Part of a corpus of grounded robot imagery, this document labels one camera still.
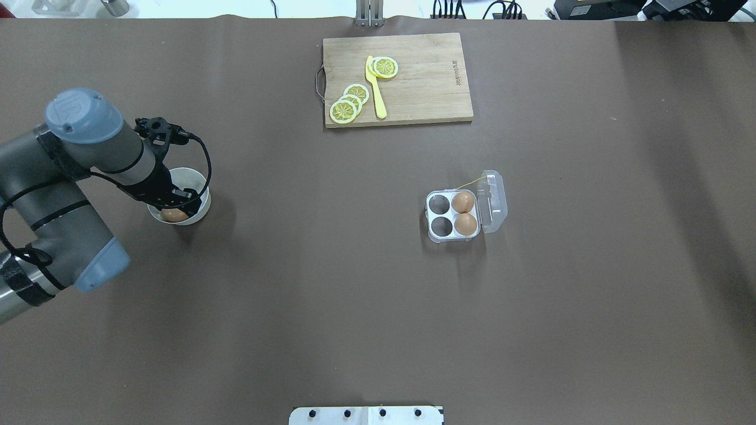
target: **lime slice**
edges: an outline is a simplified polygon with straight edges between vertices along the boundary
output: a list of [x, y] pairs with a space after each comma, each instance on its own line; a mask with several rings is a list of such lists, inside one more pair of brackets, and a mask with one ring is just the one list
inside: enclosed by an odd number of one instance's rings
[[343, 95], [340, 101], [350, 101], [357, 108], [357, 115], [362, 112], [362, 101], [355, 95]]
[[357, 107], [351, 101], [339, 99], [331, 105], [330, 116], [336, 124], [349, 124], [357, 118]]
[[399, 72], [399, 64], [388, 56], [374, 57], [369, 68], [375, 76], [380, 78], [392, 78]]
[[345, 95], [355, 95], [358, 98], [360, 98], [360, 102], [362, 104], [365, 104], [367, 102], [367, 99], [370, 98], [370, 92], [367, 90], [367, 87], [365, 87], [362, 84], [352, 84], [349, 87], [344, 89]]

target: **blue joint cap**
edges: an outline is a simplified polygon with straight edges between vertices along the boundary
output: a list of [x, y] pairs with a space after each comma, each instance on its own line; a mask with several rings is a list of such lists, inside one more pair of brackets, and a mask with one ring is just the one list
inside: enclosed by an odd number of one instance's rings
[[82, 292], [93, 290], [123, 273], [131, 261], [121, 243], [114, 237], [94, 256], [76, 282], [73, 282], [73, 286]]
[[52, 134], [63, 141], [94, 144], [118, 134], [123, 116], [91, 88], [72, 88], [48, 104], [45, 122]]

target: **brown egg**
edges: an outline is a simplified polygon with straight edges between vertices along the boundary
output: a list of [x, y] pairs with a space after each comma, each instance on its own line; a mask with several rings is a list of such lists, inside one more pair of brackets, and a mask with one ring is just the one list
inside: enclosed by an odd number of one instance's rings
[[478, 228], [478, 221], [475, 220], [471, 214], [460, 214], [456, 220], [454, 220], [454, 228], [457, 229], [460, 234], [470, 236], [475, 233]]
[[189, 216], [178, 208], [168, 208], [160, 210], [160, 218], [168, 223], [178, 223], [188, 220]]
[[470, 192], [460, 192], [454, 195], [451, 205], [454, 207], [454, 211], [469, 213], [475, 206], [475, 197]]

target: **wooden cutting board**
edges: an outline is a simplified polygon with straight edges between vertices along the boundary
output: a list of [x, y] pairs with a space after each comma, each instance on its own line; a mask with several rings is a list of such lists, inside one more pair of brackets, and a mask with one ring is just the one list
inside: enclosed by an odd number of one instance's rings
[[[390, 56], [399, 64], [394, 78], [378, 79], [388, 112], [385, 119], [376, 117], [373, 89], [365, 79], [368, 55]], [[459, 33], [324, 39], [323, 66], [325, 122], [329, 129], [473, 120]], [[356, 82], [368, 88], [370, 99], [353, 122], [334, 123], [330, 118], [331, 104]]]

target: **yellow knife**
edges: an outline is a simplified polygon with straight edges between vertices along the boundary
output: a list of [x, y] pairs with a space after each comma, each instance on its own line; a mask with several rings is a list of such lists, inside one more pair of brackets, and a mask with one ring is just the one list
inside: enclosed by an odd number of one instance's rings
[[376, 106], [376, 116], [384, 119], [387, 115], [386, 105], [383, 103], [383, 97], [381, 97], [380, 90], [378, 89], [378, 79], [370, 71], [370, 68], [368, 68], [372, 60], [373, 56], [371, 55], [367, 57], [367, 62], [365, 62], [365, 79], [373, 86], [373, 104]]

